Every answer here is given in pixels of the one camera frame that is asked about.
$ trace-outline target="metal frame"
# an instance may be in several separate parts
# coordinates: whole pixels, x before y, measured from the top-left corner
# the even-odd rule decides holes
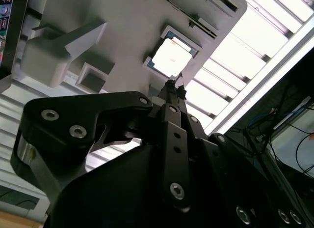
[[[27,1],[12,0],[12,10],[0,67],[0,93],[4,92],[11,85],[11,70],[20,40]]]

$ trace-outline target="wooden surface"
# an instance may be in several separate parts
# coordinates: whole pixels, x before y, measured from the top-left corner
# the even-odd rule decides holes
[[[0,211],[0,228],[40,228],[41,224]]]

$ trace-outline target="black cable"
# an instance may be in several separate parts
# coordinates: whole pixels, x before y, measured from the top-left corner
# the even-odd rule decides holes
[[[312,170],[314,168],[314,165],[310,166],[309,168],[307,168],[303,174],[308,173],[310,170]]]
[[[297,128],[297,127],[295,127],[295,126],[293,126],[293,125],[291,125],[291,124],[289,124],[289,123],[283,123],[283,124],[288,125],[288,126],[291,126],[291,127],[293,127],[294,129],[297,129],[298,131],[301,131],[301,132],[303,132],[303,133],[311,134],[310,132],[306,132],[306,131],[304,131],[304,130],[301,130],[300,128]]]
[[[12,193],[13,191],[14,191],[14,190],[10,190],[10,191],[8,191],[8,192],[4,193],[3,195],[0,195],[0,199],[1,199],[2,197],[6,196],[7,194]]]
[[[310,176],[310,175],[308,174],[308,171],[306,171],[306,170],[308,170],[308,169],[304,170],[304,169],[301,167],[301,165],[300,165],[300,163],[299,163],[299,160],[298,160],[298,151],[299,151],[300,145],[301,145],[302,142],[303,142],[308,136],[310,136],[310,135],[311,135],[311,134],[307,134],[307,135],[300,141],[300,143],[298,144],[298,146],[297,146],[297,148],[296,148],[296,151],[295,151],[295,159],[296,159],[296,163],[298,164],[299,168],[303,171],[303,173],[306,174],[306,175],[308,175],[309,177],[313,178],[312,176]]]
[[[31,203],[33,203],[35,206],[37,205],[37,203],[35,203],[35,202],[32,201],[32,200],[24,200],[24,201],[22,201],[22,202],[17,203],[15,206],[19,206],[19,205],[21,205],[22,203],[25,203],[25,202],[31,202]]]
[[[286,95],[287,95],[288,90],[289,90],[289,85],[287,85],[287,86],[285,87],[284,93],[283,93],[283,95],[282,95],[282,97],[281,97],[281,100],[280,100],[280,103],[279,103],[279,105],[278,105],[277,111],[276,111],[276,113],[275,113],[275,115],[274,115],[274,118],[273,118],[273,120],[272,120],[272,122],[271,122],[271,124],[270,124],[269,130],[268,130],[268,134],[266,134],[265,142],[264,142],[264,145],[263,145],[263,147],[262,147],[260,153],[264,153],[264,152],[266,151],[266,149],[267,149],[267,144],[268,144],[268,142],[269,142],[269,139],[271,138],[271,135],[272,135],[272,133],[273,133],[273,129],[274,129],[274,127],[276,126],[277,119],[278,119],[278,117],[280,116],[280,110],[281,110],[281,108],[282,108],[282,106],[283,106],[283,104],[284,104],[284,102],[285,102],[285,97],[286,97]]]
[[[269,146],[270,146],[271,150],[272,150],[272,151],[273,151],[273,153],[274,153],[275,159],[276,159],[276,160],[278,160],[279,162],[283,163],[283,161],[281,161],[281,160],[280,160],[280,158],[278,158],[278,156],[277,156],[277,154],[276,154],[276,152],[275,152],[275,150],[274,150],[274,147],[273,147],[273,143],[272,143],[272,139],[271,139],[271,137],[270,137],[270,139],[269,139],[268,144],[269,144]]]

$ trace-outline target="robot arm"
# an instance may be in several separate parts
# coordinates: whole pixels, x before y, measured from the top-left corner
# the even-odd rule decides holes
[[[47,194],[44,227],[304,227],[280,188],[226,137],[208,137],[184,100],[168,81],[156,102],[123,92],[27,103],[11,164]],[[132,138],[141,146],[86,172],[89,152]]]

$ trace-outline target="bolt head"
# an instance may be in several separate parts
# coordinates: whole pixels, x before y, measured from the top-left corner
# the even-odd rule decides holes
[[[143,104],[148,104],[148,101],[144,98],[139,98],[139,101],[141,101]]]
[[[226,142],[226,140],[225,140],[225,138],[223,138],[223,136],[218,136],[218,139],[219,139],[222,143]]]
[[[170,109],[172,112],[174,112],[174,113],[177,112],[177,110],[176,110],[174,107],[172,107],[172,106],[169,106],[169,109]]]
[[[241,207],[236,207],[235,209],[237,216],[240,218],[243,223],[246,225],[251,224],[250,216],[246,213],[246,211]]]
[[[184,199],[184,189],[178,183],[172,183],[170,185],[170,192],[177,200]]]
[[[278,215],[281,218],[281,220],[284,221],[284,223],[290,224],[289,217],[282,210],[278,209]]]
[[[41,117],[47,121],[55,121],[59,118],[59,114],[54,110],[47,109],[41,112]]]
[[[295,214],[295,212],[290,211],[290,215],[294,219],[294,221],[297,222],[297,224],[302,225],[301,219],[298,217],[298,215]]]
[[[191,119],[192,119],[192,121],[194,121],[194,122],[198,122],[198,120],[197,120],[197,118],[196,117],[194,117],[194,116],[191,116]]]
[[[82,126],[71,126],[70,135],[74,138],[83,139],[87,135],[87,131]]]

